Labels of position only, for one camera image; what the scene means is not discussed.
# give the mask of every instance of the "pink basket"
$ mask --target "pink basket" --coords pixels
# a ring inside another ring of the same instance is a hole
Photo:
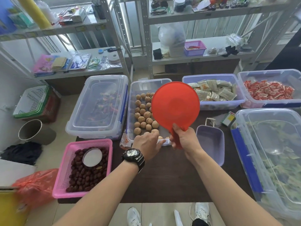
[[[187,50],[190,46],[197,46],[200,47],[200,49]],[[207,47],[200,40],[187,41],[185,42],[184,52],[186,56],[197,56],[197,55],[203,55],[206,49]]]
[[[107,176],[111,172],[112,155],[113,155],[113,142],[109,139],[103,140],[85,140],[78,142],[71,142],[66,146],[64,156],[58,171],[58,176],[55,180],[55,186],[52,191],[54,198],[72,198],[83,197],[88,192],[75,192],[66,193],[66,189],[69,187],[69,175],[71,174],[71,161],[75,157],[75,152],[79,149],[85,149],[89,147],[106,147],[109,149],[109,159],[107,166]]]

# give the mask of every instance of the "dark table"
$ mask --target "dark table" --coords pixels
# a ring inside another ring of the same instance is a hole
[[[206,118],[224,113],[228,113],[228,110],[200,111],[198,118],[191,127],[196,130],[199,125],[205,124]],[[230,128],[221,125],[220,129],[224,132],[225,137],[225,160],[222,168],[254,199],[232,139]],[[119,142],[119,140],[113,141],[112,170],[121,163],[121,155],[124,152],[119,147]],[[58,203],[76,203],[79,199],[58,199]],[[136,176],[121,202],[211,202],[211,198],[197,171],[186,159],[183,150],[174,150],[171,146],[164,146]]]

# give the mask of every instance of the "shoe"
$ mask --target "shoe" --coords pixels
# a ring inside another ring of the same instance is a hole
[[[195,203],[195,218],[202,219],[208,223],[210,217],[209,204],[208,202],[197,202]]]
[[[140,214],[134,207],[128,210],[128,226],[141,226]]]

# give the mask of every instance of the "hand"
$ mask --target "hand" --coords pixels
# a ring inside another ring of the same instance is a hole
[[[158,142],[159,134],[146,132],[142,136],[136,136],[132,148],[139,149],[144,156],[145,162],[152,159],[160,150],[166,140]]]
[[[186,132],[184,132],[178,125],[173,124],[173,129],[175,133],[177,133],[180,137],[180,143],[185,150],[185,155],[187,159],[194,165],[196,163],[196,159],[203,155],[204,150],[201,147],[197,135],[193,128],[188,128]],[[172,143],[172,147],[176,148],[176,144],[174,142],[173,136],[170,135],[169,140]]]

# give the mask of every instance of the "red paddle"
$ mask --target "red paddle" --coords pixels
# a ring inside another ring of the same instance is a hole
[[[187,131],[198,117],[200,100],[194,89],[182,82],[166,83],[153,96],[151,109],[156,121],[171,133],[177,148],[182,149],[172,124],[176,123],[183,131]]]

